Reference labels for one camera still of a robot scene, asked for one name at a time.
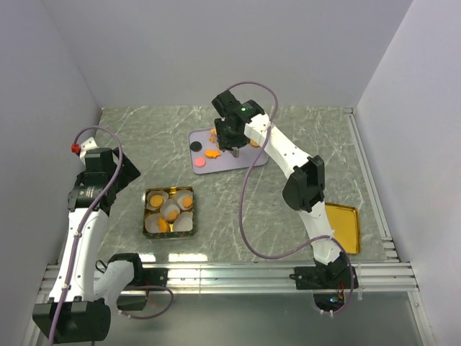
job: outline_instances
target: orange food piece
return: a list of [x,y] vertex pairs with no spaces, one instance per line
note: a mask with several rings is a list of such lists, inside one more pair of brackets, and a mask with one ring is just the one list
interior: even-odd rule
[[170,212],[168,213],[168,215],[166,216],[166,218],[168,219],[168,221],[173,222],[173,221],[175,221],[175,220],[178,218],[178,216],[179,216],[178,211],[177,211],[177,210],[173,210],[173,211],[170,211]]
[[217,138],[217,134],[216,134],[216,129],[215,128],[212,128],[210,130],[210,142],[211,143],[217,143],[218,142],[218,138]]
[[192,197],[186,196],[182,199],[182,206],[185,208],[192,207]]
[[205,156],[209,159],[216,159],[218,156],[221,156],[219,150],[206,150]]
[[164,218],[158,218],[157,220],[158,224],[158,229],[160,230],[161,233],[166,233],[168,231],[168,223]]
[[151,197],[149,200],[149,203],[154,207],[154,208],[159,208],[161,207],[162,204],[164,204],[164,198],[161,197],[160,195],[154,195]]

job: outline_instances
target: white wall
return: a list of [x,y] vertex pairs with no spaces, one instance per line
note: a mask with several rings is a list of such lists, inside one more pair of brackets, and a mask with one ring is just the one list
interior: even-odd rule
[[415,0],[357,108],[399,253],[439,345],[461,340],[461,3]]
[[355,106],[411,0],[43,2],[100,105],[207,105],[253,79],[286,105]]
[[37,0],[0,9],[0,335],[20,345],[47,262],[67,228],[76,132],[98,107]]

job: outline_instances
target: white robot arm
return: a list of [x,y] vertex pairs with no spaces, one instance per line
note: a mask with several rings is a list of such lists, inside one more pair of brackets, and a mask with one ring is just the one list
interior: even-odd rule
[[[103,340],[109,331],[111,310],[117,310],[120,293],[127,285],[144,284],[138,254],[114,255],[103,276],[94,284],[94,266],[99,245],[107,231],[110,208],[116,194],[139,177],[140,172],[124,156],[114,184],[85,220],[90,205],[114,175],[114,156],[119,157],[119,154],[117,149],[98,148],[93,138],[83,142],[79,149],[80,153],[76,154],[86,167],[77,176],[68,195],[68,236],[61,268],[48,302],[35,304],[32,313],[36,325],[49,337],[55,311],[63,299],[53,338],[58,343]],[[77,229],[83,220],[85,225],[79,234]],[[76,236],[79,241],[74,252]],[[70,282],[66,283],[68,272],[72,275]]]
[[325,237],[312,243],[315,268],[301,280],[308,282],[310,289],[334,289],[339,284],[350,285],[354,269],[350,269],[353,272],[351,275],[346,255],[333,240],[328,239],[334,236],[334,232],[325,209],[325,165],[322,158],[312,157],[295,146],[271,124],[269,116],[253,100],[242,104],[226,90],[212,101],[212,105],[221,116],[215,119],[220,150],[231,151],[238,157],[238,149],[247,145],[250,140],[256,141],[260,146],[267,143],[264,150],[287,178],[282,192],[285,202],[297,211],[311,239]]
[[[245,124],[244,134],[262,146],[269,126],[271,126],[271,134],[264,151],[279,165],[285,177],[289,179],[294,173],[294,167],[305,166],[311,156],[295,146],[275,125],[271,125],[267,114],[253,117],[250,123]],[[297,212],[303,220],[309,238],[333,236],[324,201],[317,202],[311,212],[306,210]],[[339,248],[328,239],[313,242],[312,248],[315,259],[324,265],[334,262],[339,257]]]

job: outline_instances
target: gray table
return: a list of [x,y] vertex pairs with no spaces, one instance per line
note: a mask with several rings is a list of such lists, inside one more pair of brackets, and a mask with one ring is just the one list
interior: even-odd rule
[[[245,170],[196,175],[190,168],[187,134],[211,128],[217,113],[212,107],[106,107],[100,125],[116,132],[124,152],[141,176],[117,195],[109,231],[99,258],[138,252],[143,260],[168,262],[240,262],[257,258],[245,247],[238,230],[237,205]],[[282,107],[275,123],[297,146],[326,163],[326,201],[359,209],[362,251],[355,262],[386,259],[370,197],[355,151],[347,118],[339,107]],[[114,147],[102,131],[98,145]],[[307,239],[299,216],[282,199],[285,177],[269,160],[254,170],[244,204],[249,241],[259,252],[281,254]],[[194,188],[197,233],[186,239],[147,239],[142,235],[143,201],[151,187],[190,185]],[[313,258],[311,248],[287,260]]]

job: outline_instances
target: metal tin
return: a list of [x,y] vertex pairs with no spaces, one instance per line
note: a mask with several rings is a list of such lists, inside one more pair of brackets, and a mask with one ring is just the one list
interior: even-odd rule
[[162,188],[157,188],[157,189],[147,189],[145,194],[144,194],[144,217],[143,217],[143,234],[149,238],[149,239],[165,239],[165,238],[182,238],[185,236],[193,236],[196,233],[195,226],[192,227],[191,231],[181,231],[181,232],[176,232],[174,231],[173,224],[169,223],[169,230],[165,233],[149,233],[146,230],[146,218],[152,214],[158,214],[160,213],[160,208],[157,210],[149,210],[147,209],[147,205],[149,201],[147,200],[147,195],[148,193],[152,191],[164,191],[168,194],[169,198],[173,198],[173,196],[180,190],[189,190],[192,192],[192,199],[193,199],[193,204],[192,207],[187,210],[188,212],[192,212],[192,216],[194,215],[194,206],[195,206],[195,198],[194,198],[194,189],[191,186],[183,186],[183,187],[162,187]]
[[334,237],[348,254],[360,252],[360,220],[357,208],[326,203],[326,215],[334,230]]

